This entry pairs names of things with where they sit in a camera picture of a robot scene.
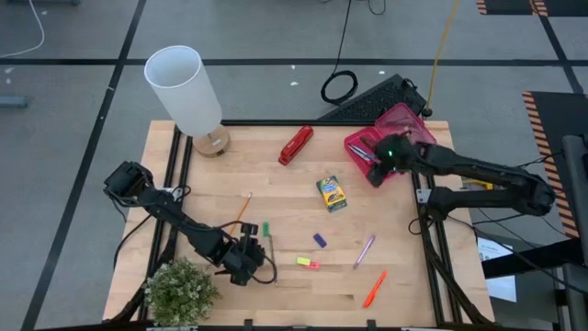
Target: purple eraser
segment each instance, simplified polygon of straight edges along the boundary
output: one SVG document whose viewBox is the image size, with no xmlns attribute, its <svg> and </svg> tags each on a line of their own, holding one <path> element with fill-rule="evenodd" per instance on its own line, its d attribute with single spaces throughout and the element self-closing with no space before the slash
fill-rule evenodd
<svg viewBox="0 0 588 331">
<path fill-rule="evenodd" d="M 327 242 L 325 242 L 324 239 L 322 239 L 320 234 L 315 234 L 313 238 L 321 246 L 321 248 L 327 246 Z"/>
</svg>

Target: green plant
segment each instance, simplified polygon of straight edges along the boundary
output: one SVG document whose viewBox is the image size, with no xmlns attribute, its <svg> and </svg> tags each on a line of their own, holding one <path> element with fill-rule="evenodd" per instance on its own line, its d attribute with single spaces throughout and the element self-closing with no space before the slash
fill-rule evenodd
<svg viewBox="0 0 588 331">
<path fill-rule="evenodd" d="M 162 326 L 197 325 L 221 297 L 210 275 L 185 258 L 162 265 L 144 289 L 153 320 Z"/>
</svg>

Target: pink basket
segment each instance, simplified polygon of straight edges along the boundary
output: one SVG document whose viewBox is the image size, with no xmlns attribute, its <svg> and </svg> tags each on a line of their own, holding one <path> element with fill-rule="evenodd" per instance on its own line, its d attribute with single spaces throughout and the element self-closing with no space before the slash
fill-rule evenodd
<svg viewBox="0 0 588 331">
<path fill-rule="evenodd" d="M 366 127 L 347 136 L 344 139 L 344 148 L 359 167 L 361 172 L 366 176 L 369 172 L 369 169 L 371 168 L 372 162 L 368 163 L 361 157 L 357 156 L 351 150 L 351 148 L 349 148 L 349 144 L 351 143 L 361 148 L 362 150 L 371 153 L 369 148 L 360 141 L 360 137 L 365 137 L 371 141 L 378 142 L 387 135 L 402 133 L 405 131 L 405 129 L 411 131 L 409 139 L 413 143 L 436 143 L 435 137 L 433 137 L 433 134 L 431 134 L 431 132 L 426 129 L 423 120 L 416 117 L 416 115 L 414 115 L 413 111 L 408 108 L 408 106 L 401 103 L 392 107 L 382 116 L 380 116 L 376 120 L 373 127 Z"/>
</svg>

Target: yellow cable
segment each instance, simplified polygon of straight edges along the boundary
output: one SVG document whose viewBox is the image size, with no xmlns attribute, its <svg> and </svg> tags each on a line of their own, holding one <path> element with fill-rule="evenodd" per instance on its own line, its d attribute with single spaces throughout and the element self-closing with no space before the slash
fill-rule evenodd
<svg viewBox="0 0 588 331">
<path fill-rule="evenodd" d="M 429 98 L 426 100 L 425 108 L 431 108 L 431 100 L 433 99 L 433 85 L 435 84 L 435 76 L 437 75 L 437 62 L 439 61 L 439 57 L 441 56 L 441 51 L 443 50 L 443 45 L 445 44 L 445 40 L 447 39 L 447 34 L 449 33 L 449 27 L 451 27 L 451 21 L 453 21 L 453 17 L 456 15 L 458 11 L 459 0 L 453 0 L 453 7 L 451 8 L 451 15 L 447 19 L 447 23 L 445 24 L 445 30 L 443 31 L 443 37 L 441 37 L 441 44 L 439 45 L 439 49 L 437 50 L 437 54 L 435 56 L 435 61 L 433 62 L 433 74 L 431 74 L 431 85 L 429 86 Z"/>
</svg>

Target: yellow highlighter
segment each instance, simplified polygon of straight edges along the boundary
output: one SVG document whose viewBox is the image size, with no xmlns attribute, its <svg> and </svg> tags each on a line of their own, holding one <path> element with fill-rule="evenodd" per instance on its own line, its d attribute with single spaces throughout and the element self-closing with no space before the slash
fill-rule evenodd
<svg viewBox="0 0 588 331">
<path fill-rule="evenodd" d="M 302 266 L 309 266 L 311 264 L 311 260 L 309 258 L 305 258 L 305 257 L 297 257 L 296 263 L 298 263 Z"/>
</svg>

